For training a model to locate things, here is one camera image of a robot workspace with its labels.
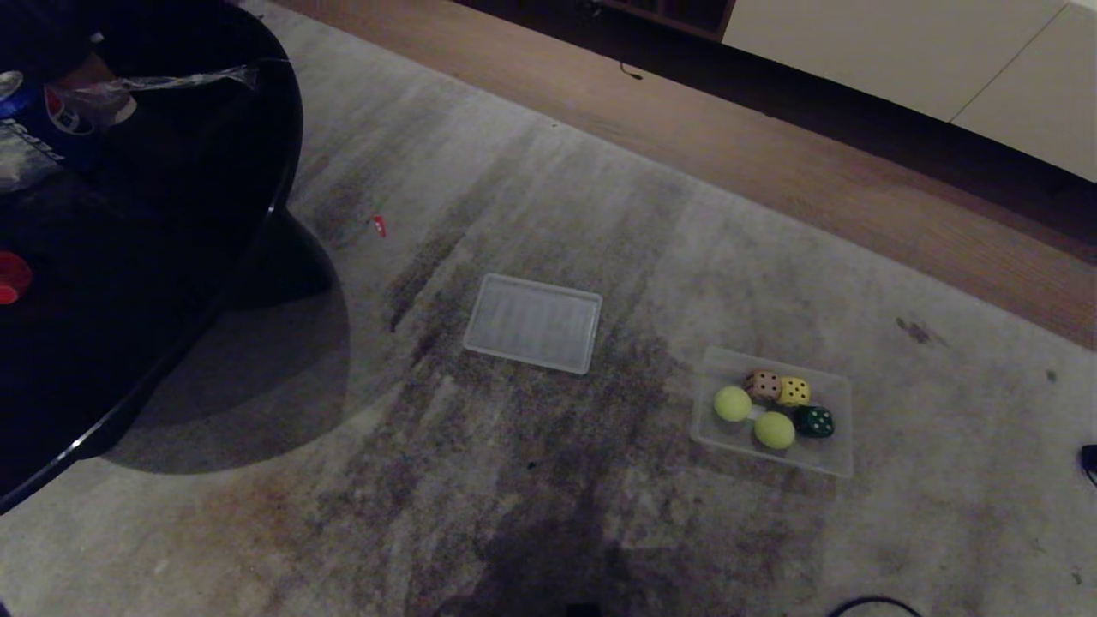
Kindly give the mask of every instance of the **clear plastic container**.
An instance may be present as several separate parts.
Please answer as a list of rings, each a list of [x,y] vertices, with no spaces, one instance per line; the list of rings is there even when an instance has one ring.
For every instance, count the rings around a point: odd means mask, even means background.
[[[727,385],[743,385],[754,370],[773,371],[781,377],[799,377],[812,388],[812,404],[830,410],[835,431],[827,439],[796,436],[788,450],[773,450],[754,437],[754,418],[764,407],[755,405],[750,419],[731,423],[721,419],[713,410],[713,397]],[[829,473],[841,478],[853,475],[853,408],[852,386],[841,375],[813,371],[765,358],[736,354],[710,347],[704,351],[701,370],[697,374],[697,394],[693,401],[693,424],[690,437],[715,448],[735,450],[753,457]]]
[[[602,296],[502,274],[484,277],[465,348],[587,374]]]

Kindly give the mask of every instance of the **dice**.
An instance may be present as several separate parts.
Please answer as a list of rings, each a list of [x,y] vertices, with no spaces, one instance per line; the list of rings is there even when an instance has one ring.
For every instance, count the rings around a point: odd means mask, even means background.
[[[792,425],[804,437],[825,439],[834,435],[834,416],[826,407],[801,405],[792,412]]]
[[[777,404],[785,407],[806,405],[812,402],[812,388],[807,382],[796,377],[781,378],[781,393]]]
[[[781,395],[781,378],[770,371],[755,371],[743,383],[743,389],[756,401],[777,401]]]

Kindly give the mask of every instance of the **white cabinet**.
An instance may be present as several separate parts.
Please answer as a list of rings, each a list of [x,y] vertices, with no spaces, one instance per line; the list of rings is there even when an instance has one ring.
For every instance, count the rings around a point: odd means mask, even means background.
[[[1097,182],[1097,0],[1075,0],[955,119]]]
[[[737,0],[724,44],[951,121],[1066,0]]]

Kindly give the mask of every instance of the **green die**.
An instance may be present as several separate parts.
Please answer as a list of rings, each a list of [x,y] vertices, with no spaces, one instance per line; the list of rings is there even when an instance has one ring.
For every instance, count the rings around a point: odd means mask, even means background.
[[[792,424],[796,433],[804,437],[823,439],[834,435],[834,415],[826,407],[802,405],[792,413]]]

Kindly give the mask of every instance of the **red cap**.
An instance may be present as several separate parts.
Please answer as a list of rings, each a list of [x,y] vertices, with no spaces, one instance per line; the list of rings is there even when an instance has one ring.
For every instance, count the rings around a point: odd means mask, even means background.
[[[14,253],[0,250],[0,305],[16,302],[33,278],[26,261]]]
[[[14,304],[19,300],[19,290],[0,283],[0,304]]]

